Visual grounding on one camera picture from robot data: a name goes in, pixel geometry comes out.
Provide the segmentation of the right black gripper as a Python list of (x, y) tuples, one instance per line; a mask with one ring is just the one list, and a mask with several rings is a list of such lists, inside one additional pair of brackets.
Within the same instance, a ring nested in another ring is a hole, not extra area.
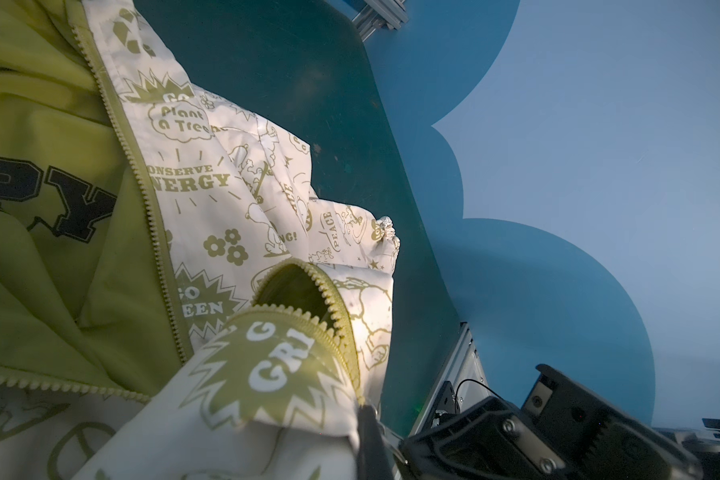
[[(521, 411), (587, 479), (701, 479), (701, 462), (678, 443), (561, 371), (539, 377)], [(550, 479), (503, 429), (516, 410), (489, 397), (405, 439), (400, 451), (415, 479)]]

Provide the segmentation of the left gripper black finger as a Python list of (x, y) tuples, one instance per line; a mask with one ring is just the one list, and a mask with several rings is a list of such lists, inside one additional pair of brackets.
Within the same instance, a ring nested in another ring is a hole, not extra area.
[(363, 405), (357, 413), (359, 448), (356, 457), (358, 480), (393, 480), (380, 424), (372, 406)]

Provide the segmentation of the white green printed jacket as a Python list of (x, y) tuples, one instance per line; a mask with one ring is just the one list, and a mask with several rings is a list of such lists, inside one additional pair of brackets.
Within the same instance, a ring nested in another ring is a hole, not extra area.
[(0, 479), (375, 479), (393, 223), (130, 1), (0, 1)]

